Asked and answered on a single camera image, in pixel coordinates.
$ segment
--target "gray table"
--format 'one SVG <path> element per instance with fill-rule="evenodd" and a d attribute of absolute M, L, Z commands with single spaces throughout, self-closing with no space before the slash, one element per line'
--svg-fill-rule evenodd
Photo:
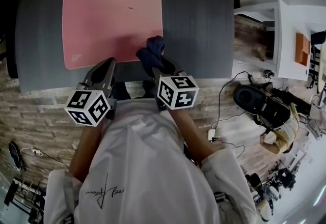
<path fill-rule="evenodd" d="M 20 0 L 16 61 L 22 91 L 75 86 L 89 68 L 68 70 L 62 46 L 63 0 Z M 231 76 L 232 0 L 162 0 L 165 55 L 194 78 Z M 140 62 L 119 64 L 117 81 L 148 78 Z"/>

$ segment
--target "white adapter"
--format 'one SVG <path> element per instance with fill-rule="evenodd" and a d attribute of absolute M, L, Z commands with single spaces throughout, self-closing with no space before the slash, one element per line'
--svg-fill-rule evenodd
<path fill-rule="evenodd" d="M 215 129 L 209 129 L 207 138 L 209 141 L 211 141 L 215 137 Z"/>
<path fill-rule="evenodd" d="M 31 148 L 32 152 L 34 154 L 37 154 L 37 155 L 40 155 L 40 156 L 43 156 L 43 153 L 39 150 L 39 149 L 35 149 L 35 148 Z"/>

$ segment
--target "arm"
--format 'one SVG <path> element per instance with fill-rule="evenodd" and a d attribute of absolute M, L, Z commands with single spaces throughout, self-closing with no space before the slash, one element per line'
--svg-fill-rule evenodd
<path fill-rule="evenodd" d="M 205 134 L 195 125 L 186 110 L 169 110 L 194 160 L 200 163 L 215 152 Z"/>
<path fill-rule="evenodd" d="M 255 205 L 234 153 L 229 149 L 214 150 L 187 111 L 169 112 L 194 159 L 202 164 L 201 170 L 214 193 L 222 223 L 255 223 Z"/>
<path fill-rule="evenodd" d="M 72 158 L 69 172 L 52 171 L 46 189 L 44 223 L 73 223 L 79 191 L 88 174 L 91 162 L 101 140 L 104 120 L 97 127 L 86 126 L 78 149 Z"/>
<path fill-rule="evenodd" d="M 272 153 L 279 154 L 280 148 L 276 144 L 265 143 L 266 135 L 267 135 L 267 133 L 265 132 L 260 136 L 260 145 Z"/>
<path fill-rule="evenodd" d="M 290 103 L 290 109 L 293 113 L 294 118 L 296 119 L 297 123 L 300 122 L 300 118 L 299 115 L 297 114 L 296 108 L 295 108 L 295 104 L 294 103 Z"/>
<path fill-rule="evenodd" d="M 69 172 L 81 182 L 85 181 L 93 157 L 100 144 L 103 124 L 104 120 L 96 127 L 85 126 L 78 149 L 71 160 Z"/>

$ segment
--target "cable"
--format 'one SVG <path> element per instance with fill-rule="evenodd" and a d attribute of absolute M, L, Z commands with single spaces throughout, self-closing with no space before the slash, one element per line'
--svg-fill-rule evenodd
<path fill-rule="evenodd" d="M 243 74 L 243 73 L 247 73 L 247 74 L 248 74 L 248 77 L 251 77 L 251 76 L 252 76 L 252 75 L 249 74 L 248 72 L 243 71 L 243 72 L 240 72 L 240 73 L 236 74 L 236 76 L 235 76 L 234 78 L 232 78 L 230 81 L 226 82 L 226 83 L 222 86 L 222 88 L 221 88 L 221 90 L 220 90 L 220 93 L 219 93 L 219 115 L 218 115 L 218 120 L 215 122 L 215 123 L 216 123 L 216 126 L 213 128 L 213 126 L 214 126 L 214 124 L 215 124 L 215 123 L 214 123 L 214 124 L 212 125 L 211 129 L 215 129 L 215 130 L 216 130 L 217 127 L 218 127 L 218 125 L 219 125 L 220 115 L 221 115 L 221 93 L 222 93 L 223 88 L 224 88 L 225 86 L 227 86 L 229 83 L 233 82 L 233 81 L 236 79 L 237 76 L 239 76 L 240 74 Z"/>
<path fill-rule="evenodd" d="M 21 154 L 21 151 L 22 151 L 22 150 L 26 150 L 26 149 L 29 149 L 29 148 L 32 150 L 34 147 L 33 147 L 33 146 L 29 146 L 29 147 L 27 147 L 27 148 L 22 148 L 22 149 L 20 150 L 20 152 L 19 152 L 19 155 Z"/>
<path fill-rule="evenodd" d="M 309 121 L 307 122 L 308 126 L 311 128 L 311 130 L 313 130 L 313 131 L 315 132 L 315 134 L 319 135 L 319 134 L 318 134 L 318 131 L 316 131 L 316 130 L 311 126 L 311 124 L 310 124 L 311 121 L 312 121 L 312 119 L 309 120 Z M 316 124 L 316 127 L 318 128 L 318 130 L 320 131 L 320 128 L 319 128 L 319 126 L 317 125 L 316 121 L 315 121 L 315 124 Z"/>
<path fill-rule="evenodd" d="M 283 79 L 282 86 L 279 88 L 279 90 L 282 90 L 282 89 L 283 89 L 283 87 L 284 87 L 284 82 L 285 82 L 285 78 Z"/>
<path fill-rule="evenodd" d="M 263 78 L 265 80 L 265 83 L 269 83 L 270 82 L 270 80 L 271 80 L 270 74 L 272 74 L 271 71 L 268 71 L 267 74 L 265 74 L 265 72 L 264 72 L 264 77 Z"/>
<path fill-rule="evenodd" d="M 229 117 L 229 118 L 227 118 L 227 119 L 220 120 L 220 122 L 222 122 L 222 121 L 226 121 L 226 120 L 229 120 L 229 119 L 231 119 L 231 118 L 233 118 L 233 117 L 242 116 L 242 115 L 245 114 L 245 113 L 247 113 L 247 111 L 244 111 L 244 112 L 241 113 L 240 115 L 231 116 L 231 117 Z"/>
<path fill-rule="evenodd" d="M 48 155 L 48 154 L 46 154 L 45 152 L 43 152 L 42 150 L 40 150 L 42 153 L 44 153 L 47 157 L 49 157 L 49 158 L 51 158 L 52 160 L 55 160 L 55 161 L 57 161 L 57 162 L 59 162 L 59 163 L 62 163 L 62 164 L 64 164 L 65 165 L 65 167 L 67 167 L 68 169 L 69 169 L 69 167 L 67 166 L 67 164 L 65 164 L 64 162 L 62 162 L 62 161 L 59 161 L 59 160 L 56 160 L 56 159 L 54 159 L 54 158 L 52 158 L 50 155 Z"/>
<path fill-rule="evenodd" d="M 215 137 L 213 137 L 212 138 L 212 143 L 213 142 L 215 142 L 215 141 L 218 141 L 218 142 L 220 142 L 220 143 L 222 143 L 222 144 L 228 144 L 228 145 L 233 145 L 234 146 L 234 148 L 240 148 L 240 147 L 243 147 L 243 151 L 240 153 L 240 155 L 239 156 L 237 156 L 237 159 L 245 152 L 245 150 L 246 150 L 246 147 L 244 146 L 244 145 L 239 145 L 239 146 L 236 146 L 235 144 L 233 144 L 233 143 L 228 143 L 228 142 L 224 142 L 224 141 L 221 141 L 221 140 L 219 140 L 219 139 L 217 139 L 217 138 L 215 138 Z"/>
<path fill-rule="evenodd" d="M 20 153 L 21 153 L 22 150 L 25 150 L 25 149 L 31 149 L 31 151 L 34 152 L 35 155 L 38 154 L 39 156 L 43 156 L 43 154 L 45 154 L 47 157 L 51 158 L 52 160 L 55 160 L 57 162 L 60 162 L 60 163 L 64 164 L 69 169 L 69 167 L 67 166 L 67 164 L 65 164 L 64 162 L 52 158 L 50 155 L 46 154 L 45 152 L 43 152 L 42 150 L 40 150 L 38 148 L 34 148 L 33 146 L 29 146 L 27 148 L 22 148 L 20 150 Z"/>
<path fill-rule="evenodd" d="M 305 118 L 306 119 L 306 121 L 305 122 L 303 122 L 303 121 L 299 121 L 300 123 L 302 123 L 302 124 L 304 124 L 304 125 L 306 125 L 306 123 L 308 122 L 308 119 L 307 118 Z"/>
<path fill-rule="evenodd" d="M 313 103 L 312 103 L 312 100 L 314 99 L 315 96 L 318 96 L 318 97 L 319 97 L 319 100 L 322 101 L 324 104 L 326 104 L 325 101 L 322 100 L 322 98 L 321 98 L 319 95 L 313 95 L 313 96 L 312 96 L 312 98 L 311 98 L 311 102 L 310 102 L 311 104 L 313 104 Z"/>

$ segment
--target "wooden floor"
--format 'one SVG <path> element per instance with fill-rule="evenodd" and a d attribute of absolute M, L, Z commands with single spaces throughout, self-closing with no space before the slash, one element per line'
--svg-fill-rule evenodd
<path fill-rule="evenodd" d="M 268 45 L 261 25 L 247 21 L 241 17 L 235 22 L 234 51 L 262 58 Z M 265 82 L 262 78 L 262 69 L 248 64 L 234 62 L 233 74 L 247 71 L 257 79 Z M 218 117 L 219 92 L 229 79 L 201 79 L 197 80 L 200 86 L 196 105 L 190 110 L 196 124 L 207 134 L 208 129 Z M 298 97 L 310 100 L 315 91 L 307 91 L 305 82 L 296 80 L 275 79 L 271 80 L 276 88 L 289 86 L 290 91 Z M 221 117 L 227 119 L 243 112 L 235 105 L 232 99 L 234 87 L 239 83 L 249 83 L 246 74 L 241 74 L 237 79 L 227 85 L 221 94 Z M 8 142 L 14 141 L 19 148 L 33 146 L 42 150 L 51 157 L 63 161 L 67 165 L 74 154 L 74 148 L 78 144 L 82 127 L 72 123 L 63 107 L 74 88 L 52 89 L 44 91 L 32 91 L 21 93 L 19 81 L 8 77 L 6 63 L 0 64 L 0 171 L 7 177 L 19 177 L 19 173 L 10 165 Z M 131 96 L 142 95 L 139 82 L 127 83 L 127 89 Z M 245 152 L 239 157 L 241 165 L 249 172 L 256 172 L 264 179 L 267 170 L 279 158 L 264 150 L 259 145 L 259 136 L 264 131 L 249 118 L 247 114 L 221 121 L 216 130 L 216 137 L 221 140 L 232 142 L 235 145 L 245 145 Z M 235 150 L 239 155 L 243 148 Z M 22 151 L 26 162 L 27 171 L 23 174 L 26 181 L 40 182 L 46 186 L 47 177 L 51 170 L 66 167 L 47 156 L 35 156 L 30 150 Z"/>

